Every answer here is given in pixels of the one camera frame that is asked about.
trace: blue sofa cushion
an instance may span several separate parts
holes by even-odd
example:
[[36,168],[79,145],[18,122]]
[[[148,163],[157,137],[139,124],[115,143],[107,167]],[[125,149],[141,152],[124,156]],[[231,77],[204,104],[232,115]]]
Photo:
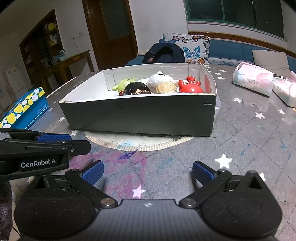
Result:
[[137,56],[134,59],[132,59],[131,61],[129,61],[126,66],[131,66],[131,65],[139,65],[139,64],[143,64],[143,58],[144,56]]
[[[237,66],[239,62],[246,61],[253,63],[252,50],[271,50],[268,48],[240,43],[231,40],[223,39],[211,39],[210,51],[209,51],[209,63],[211,64],[227,64]],[[139,56],[129,61],[126,66],[143,64],[144,56]],[[296,59],[288,56],[288,63],[290,71],[296,73]]]

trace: door handle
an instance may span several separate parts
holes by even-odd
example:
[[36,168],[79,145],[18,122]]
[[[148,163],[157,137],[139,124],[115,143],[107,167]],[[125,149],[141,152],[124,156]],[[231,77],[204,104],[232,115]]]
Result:
[[103,38],[105,42],[109,42],[109,36],[104,36]]

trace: blue patterned box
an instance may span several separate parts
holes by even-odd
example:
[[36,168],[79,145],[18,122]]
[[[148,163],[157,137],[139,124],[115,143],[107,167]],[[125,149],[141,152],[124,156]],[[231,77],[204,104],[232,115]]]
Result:
[[15,103],[0,121],[0,128],[29,129],[48,108],[44,90],[39,87]]

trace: wooden cabinet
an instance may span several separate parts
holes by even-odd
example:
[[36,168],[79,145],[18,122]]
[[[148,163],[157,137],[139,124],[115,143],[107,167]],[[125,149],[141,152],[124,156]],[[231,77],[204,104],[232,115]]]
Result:
[[52,66],[51,60],[63,50],[54,9],[29,32],[20,44],[31,84],[42,86],[39,74]]

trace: wooden table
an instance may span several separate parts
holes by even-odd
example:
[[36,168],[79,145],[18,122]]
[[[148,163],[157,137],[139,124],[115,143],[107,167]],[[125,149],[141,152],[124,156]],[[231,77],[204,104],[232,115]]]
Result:
[[84,58],[87,59],[91,72],[94,72],[94,66],[92,64],[91,57],[89,55],[89,50],[82,52],[80,54],[71,56],[63,60],[62,62],[59,62],[58,64],[55,64],[53,66],[50,66],[47,69],[40,72],[39,77],[41,79],[41,85],[43,87],[43,90],[45,91],[45,95],[50,94],[50,92],[52,91],[48,83],[47,77],[52,76],[54,73],[60,73],[62,83],[64,84],[68,82],[70,78],[69,78],[69,74],[66,73],[65,69],[68,68],[71,64],[76,63],[79,60],[82,60]]

